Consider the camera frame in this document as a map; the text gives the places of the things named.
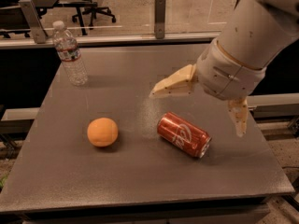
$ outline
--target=white bottle cap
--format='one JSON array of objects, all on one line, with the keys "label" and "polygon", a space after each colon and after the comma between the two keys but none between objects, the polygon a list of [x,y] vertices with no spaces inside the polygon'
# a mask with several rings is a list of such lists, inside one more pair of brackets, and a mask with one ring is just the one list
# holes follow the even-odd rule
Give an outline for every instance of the white bottle cap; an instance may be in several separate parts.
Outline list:
[{"label": "white bottle cap", "polygon": [[53,27],[56,30],[63,30],[64,29],[64,22],[63,21],[55,21],[53,23]]}]

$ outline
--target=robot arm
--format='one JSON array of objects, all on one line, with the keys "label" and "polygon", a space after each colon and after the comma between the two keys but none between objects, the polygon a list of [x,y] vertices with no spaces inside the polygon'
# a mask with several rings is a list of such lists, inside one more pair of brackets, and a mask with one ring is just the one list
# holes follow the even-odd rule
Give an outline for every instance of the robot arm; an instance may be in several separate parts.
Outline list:
[{"label": "robot arm", "polygon": [[[242,136],[248,115],[246,98],[264,78],[267,65],[299,38],[298,21],[299,0],[241,0],[219,37],[201,54],[194,68],[189,66],[190,71],[195,69],[188,73],[196,77],[189,77],[193,82],[180,82],[178,86],[178,80],[171,76],[160,81],[150,97],[188,93],[190,84],[198,78],[205,92],[228,100],[229,115],[237,135]],[[184,69],[176,74],[185,74]]]}]

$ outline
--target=concrete floor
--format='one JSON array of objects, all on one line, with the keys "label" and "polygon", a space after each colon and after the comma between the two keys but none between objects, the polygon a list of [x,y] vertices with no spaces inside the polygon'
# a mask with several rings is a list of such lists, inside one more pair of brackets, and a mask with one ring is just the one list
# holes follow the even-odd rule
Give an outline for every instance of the concrete floor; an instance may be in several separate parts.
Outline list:
[{"label": "concrete floor", "polygon": [[[150,35],[153,34],[154,0],[95,0],[99,5],[109,6],[116,15],[117,22],[111,18],[98,16],[89,35]],[[199,33],[220,31],[229,20],[236,0],[166,0],[167,33]],[[55,8],[49,10],[41,22],[49,35],[52,23],[64,21],[75,35],[80,36],[78,23],[73,23],[71,16],[74,8]],[[90,15],[84,16],[89,24]],[[296,140],[287,129],[287,121],[258,122],[269,146],[273,149],[287,177],[293,181],[299,176],[299,140]],[[14,159],[0,160],[0,178],[9,174]],[[299,223],[299,214],[282,198],[273,197],[268,201],[271,213],[258,224],[295,224]]]}]

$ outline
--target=clear bottle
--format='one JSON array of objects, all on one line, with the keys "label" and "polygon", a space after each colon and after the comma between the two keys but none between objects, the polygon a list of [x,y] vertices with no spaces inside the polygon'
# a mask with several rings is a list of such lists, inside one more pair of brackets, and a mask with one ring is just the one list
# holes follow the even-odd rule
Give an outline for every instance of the clear bottle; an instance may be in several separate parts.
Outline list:
[{"label": "clear bottle", "polygon": [[53,43],[70,82],[75,86],[84,85],[88,76],[76,38],[67,30],[63,21],[55,21],[53,27]]}]

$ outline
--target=red soda can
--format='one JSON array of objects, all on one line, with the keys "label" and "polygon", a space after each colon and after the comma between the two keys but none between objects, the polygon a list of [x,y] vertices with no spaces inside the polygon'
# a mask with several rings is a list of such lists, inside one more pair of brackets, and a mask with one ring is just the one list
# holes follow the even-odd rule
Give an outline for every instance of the red soda can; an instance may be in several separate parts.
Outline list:
[{"label": "red soda can", "polygon": [[209,147],[211,137],[206,131],[192,125],[172,112],[162,116],[157,133],[189,155],[202,158]]}]

